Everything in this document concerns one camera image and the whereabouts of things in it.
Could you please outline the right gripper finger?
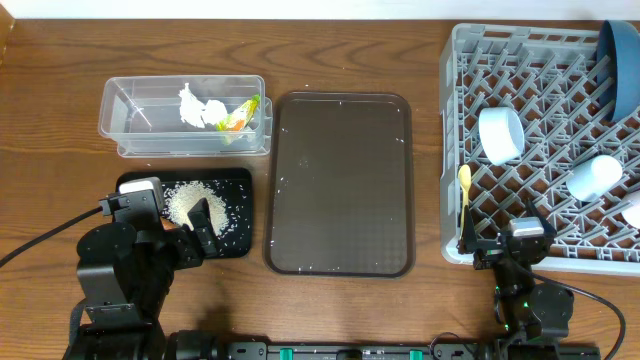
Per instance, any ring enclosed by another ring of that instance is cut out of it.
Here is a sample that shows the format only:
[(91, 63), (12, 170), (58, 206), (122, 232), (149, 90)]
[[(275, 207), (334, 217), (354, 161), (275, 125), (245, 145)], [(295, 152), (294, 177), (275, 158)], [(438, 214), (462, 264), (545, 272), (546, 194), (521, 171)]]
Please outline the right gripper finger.
[(529, 217), (535, 217), (539, 220), (545, 234), (555, 234), (556, 229), (546, 220), (544, 216), (537, 210), (531, 199), (526, 201), (526, 211)]
[(471, 215), (463, 215), (461, 224), (461, 237), (459, 239), (459, 250), (476, 250), (477, 235)]

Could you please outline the light blue plastic cup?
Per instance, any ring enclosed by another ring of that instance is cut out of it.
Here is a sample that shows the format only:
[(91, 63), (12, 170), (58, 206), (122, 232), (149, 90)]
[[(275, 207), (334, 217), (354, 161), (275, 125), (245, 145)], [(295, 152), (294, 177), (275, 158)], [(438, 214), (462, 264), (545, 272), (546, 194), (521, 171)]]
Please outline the light blue plastic cup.
[(599, 155), (575, 167), (566, 184), (573, 197), (582, 202), (593, 202), (609, 191), (622, 174), (623, 168), (617, 159)]

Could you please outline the pale yellow plastic spoon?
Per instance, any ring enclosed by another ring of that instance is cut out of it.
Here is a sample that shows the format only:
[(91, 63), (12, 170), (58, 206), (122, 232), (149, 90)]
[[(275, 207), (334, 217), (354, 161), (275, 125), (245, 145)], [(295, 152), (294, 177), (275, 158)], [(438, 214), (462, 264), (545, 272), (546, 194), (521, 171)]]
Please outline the pale yellow plastic spoon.
[(464, 234), (465, 226), (465, 209), (469, 204), (469, 190), (472, 183), (471, 168), (468, 164), (464, 164), (459, 168), (458, 180), (462, 192), (461, 213), (460, 213), (460, 235)]

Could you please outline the pink plastic cup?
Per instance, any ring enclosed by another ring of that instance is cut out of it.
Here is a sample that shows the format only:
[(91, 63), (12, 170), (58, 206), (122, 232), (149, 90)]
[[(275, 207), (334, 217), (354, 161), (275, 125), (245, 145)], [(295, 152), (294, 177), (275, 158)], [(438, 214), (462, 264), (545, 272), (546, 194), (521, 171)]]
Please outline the pink plastic cup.
[(623, 219), (630, 226), (640, 228), (640, 191), (627, 194), (622, 202), (626, 205), (621, 212)]

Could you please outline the yellow green snack wrapper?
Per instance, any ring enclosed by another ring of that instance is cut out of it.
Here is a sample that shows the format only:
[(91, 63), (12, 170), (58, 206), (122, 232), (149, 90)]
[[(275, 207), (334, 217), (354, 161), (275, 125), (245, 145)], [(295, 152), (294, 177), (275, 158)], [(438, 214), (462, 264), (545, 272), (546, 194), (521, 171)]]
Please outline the yellow green snack wrapper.
[(216, 124), (218, 131), (242, 131), (253, 119), (255, 111), (260, 103), (260, 95), (256, 94), (223, 120)]

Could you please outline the light blue rice bowl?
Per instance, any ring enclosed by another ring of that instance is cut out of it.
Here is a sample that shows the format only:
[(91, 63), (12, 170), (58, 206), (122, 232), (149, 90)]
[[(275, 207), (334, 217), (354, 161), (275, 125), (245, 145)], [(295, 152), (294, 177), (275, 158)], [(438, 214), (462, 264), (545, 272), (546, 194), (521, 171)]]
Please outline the light blue rice bowl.
[(479, 115), (479, 136), (487, 158), (495, 166), (516, 159), (524, 151), (520, 118), (509, 107), (483, 109)]

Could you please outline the white tissue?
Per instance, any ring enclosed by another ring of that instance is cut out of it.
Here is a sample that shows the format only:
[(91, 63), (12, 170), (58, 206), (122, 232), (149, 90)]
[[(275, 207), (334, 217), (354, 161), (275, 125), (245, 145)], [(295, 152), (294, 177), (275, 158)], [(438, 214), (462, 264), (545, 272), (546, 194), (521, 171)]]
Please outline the white tissue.
[(219, 100), (201, 102), (186, 83), (179, 91), (180, 119), (183, 123), (204, 129), (207, 125), (217, 126), (228, 116), (226, 106)]

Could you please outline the dark blue plate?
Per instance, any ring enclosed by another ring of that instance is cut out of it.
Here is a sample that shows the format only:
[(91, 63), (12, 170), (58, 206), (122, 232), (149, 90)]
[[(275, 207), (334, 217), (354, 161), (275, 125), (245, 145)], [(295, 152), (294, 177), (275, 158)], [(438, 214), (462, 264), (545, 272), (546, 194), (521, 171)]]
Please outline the dark blue plate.
[(597, 75), (598, 84), (614, 80), (600, 97), (603, 105), (614, 101), (605, 119), (617, 123), (636, 112), (639, 106), (639, 32), (629, 22), (605, 20), (599, 32), (596, 60), (605, 56), (609, 62)]

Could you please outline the orange carrot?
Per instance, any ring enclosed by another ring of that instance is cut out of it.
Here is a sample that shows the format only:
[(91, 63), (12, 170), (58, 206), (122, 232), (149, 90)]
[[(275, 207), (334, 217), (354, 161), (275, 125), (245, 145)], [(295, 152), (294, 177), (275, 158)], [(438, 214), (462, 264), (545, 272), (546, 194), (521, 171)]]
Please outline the orange carrot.
[(176, 229), (177, 228), (177, 226), (174, 223), (172, 223), (171, 221), (169, 221), (169, 220), (167, 220), (165, 218), (161, 219), (161, 223), (162, 223), (163, 228), (165, 230), (172, 230), (172, 229)]

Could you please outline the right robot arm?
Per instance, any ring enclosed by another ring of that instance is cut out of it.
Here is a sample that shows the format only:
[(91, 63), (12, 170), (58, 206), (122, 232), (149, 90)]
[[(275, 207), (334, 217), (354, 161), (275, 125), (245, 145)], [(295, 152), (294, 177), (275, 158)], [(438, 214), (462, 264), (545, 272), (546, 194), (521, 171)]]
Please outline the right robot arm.
[(569, 334), (574, 295), (559, 285), (534, 279), (532, 267), (549, 255), (556, 229), (531, 202), (526, 215), (509, 221), (494, 239), (477, 235), (470, 208), (461, 217), (459, 252), (473, 256), (476, 270), (491, 270), (496, 280), (496, 320), (510, 335), (528, 341), (558, 340)]

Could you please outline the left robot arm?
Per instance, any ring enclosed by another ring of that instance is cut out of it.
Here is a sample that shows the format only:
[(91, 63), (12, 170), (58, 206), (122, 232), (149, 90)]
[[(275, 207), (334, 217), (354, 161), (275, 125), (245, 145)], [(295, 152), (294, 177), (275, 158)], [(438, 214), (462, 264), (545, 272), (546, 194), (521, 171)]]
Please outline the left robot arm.
[(209, 205), (189, 210), (192, 224), (167, 230), (150, 192), (101, 200), (111, 222), (78, 242), (77, 277), (85, 298), (70, 320), (67, 359), (223, 359), (211, 334), (165, 335), (159, 315), (176, 271), (217, 255)]

